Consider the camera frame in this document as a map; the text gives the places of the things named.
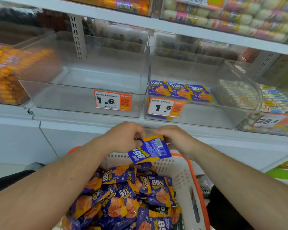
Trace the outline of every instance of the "basket handle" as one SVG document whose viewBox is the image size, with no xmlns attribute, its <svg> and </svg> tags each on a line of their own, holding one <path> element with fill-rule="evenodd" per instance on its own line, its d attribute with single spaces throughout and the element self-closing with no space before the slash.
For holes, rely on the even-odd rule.
<svg viewBox="0 0 288 230">
<path fill-rule="evenodd" d="M 69 152 L 67 154 L 72 153 L 73 151 L 77 150 L 80 147 L 82 147 L 82 146 L 78 146 L 78 147 L 72 148 L 71 150 L 69 150 Z M 184 158 L 181 154 L 177 154 L 177 153 L 171 153 L 171 155 Z M 196 179 L 196 176 L 194 174 L 194 170 L 193 170 L 191 161 L 187 160 L 186 158 L 184 158 L 184 159 L 187 161 L 187 163 L 189 165 L 191 176 L 192 176 L 192 179 L 193 179 L 193 182 L 194 182 L 198 197 L 200 199 L 200 207 L 201 207 L 202 212 L 203 212 L 206 230 L 210 230 L 209 216 L 208 216 L 208 212 L 207 212 L 207 208 L 206 208 L 206 203 L 205 203 L 205 200 L 204 200 L 204 197 L 203 197 L 203 192 L 201 191 L 200 184 L 198 183 L 198 181 Z"/>
</svg>

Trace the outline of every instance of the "person's left hand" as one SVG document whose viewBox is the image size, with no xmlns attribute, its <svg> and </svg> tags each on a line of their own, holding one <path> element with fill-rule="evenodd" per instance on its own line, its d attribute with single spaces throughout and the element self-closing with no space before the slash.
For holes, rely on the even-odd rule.
<svg viewBox="0 0 288 230">
<path fill-rule="evenodd" d="M 135 138 L 145 138 L 145 130 L 137 123 L 123 122 L 100 137 L 107 142 L 111 152 L 127 153 L 142 146 L 142 142 Z"/>
</svg>

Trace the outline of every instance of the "person's right arm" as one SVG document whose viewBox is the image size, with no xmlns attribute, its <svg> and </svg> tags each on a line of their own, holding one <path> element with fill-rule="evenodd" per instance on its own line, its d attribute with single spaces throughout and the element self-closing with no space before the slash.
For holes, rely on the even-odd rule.
<svg viewBox="0 0 288 230">
<path fill-rule="evenodd" d="M 186 159 L 195 161 L 256 230 L 288 229 L 288 185 L 193 138 L 176 125 L 155 131 Z"/>
</svg>

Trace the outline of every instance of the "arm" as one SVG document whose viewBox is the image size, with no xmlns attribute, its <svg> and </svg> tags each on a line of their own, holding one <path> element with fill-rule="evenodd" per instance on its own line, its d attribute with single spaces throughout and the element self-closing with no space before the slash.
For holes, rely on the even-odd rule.
<svg viewBox="0 0 288 230">
<path fill-rule="evenodd" d="M 163 126 L 155 133 L 164 135 L 172 149 L 198 163 L 253 228 L 288 229 L 288 185 L 224 155 L 176 125 Z"/>
<path fill-rule="evenodd" d="M 142 126 L 124 122 L 0 192 L 1 230 L 49 230 L 68 210 L 103 159 L 128 152 L 145 137 Z"/>
</svg>

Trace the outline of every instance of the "hand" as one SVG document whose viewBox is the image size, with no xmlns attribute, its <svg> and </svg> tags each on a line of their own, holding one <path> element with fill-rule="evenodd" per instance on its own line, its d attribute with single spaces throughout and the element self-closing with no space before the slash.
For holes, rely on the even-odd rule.
<svg viewBox="0 0 288 230">
<path fill-rule="evenodd" d="M 145 138 L 145 130 L 137 123 L 123 122 L 112 127 L 101 138 L 108 144 L 111 152 L 127 153 L 142 146 L 142 142 L 134 138 Z"/>
<path fill-rule="evenodd" d="M 169 149 L 176 149 L 186 159 L 194 160 L 192 151 L 195 150 L 200 141 L 189 135 L 186 131 L 176 125 L 166 125 L 156 129 L 155 134 L 165 137 L 165 141 L 170 143 L 168 145 Z"/>
</svg>

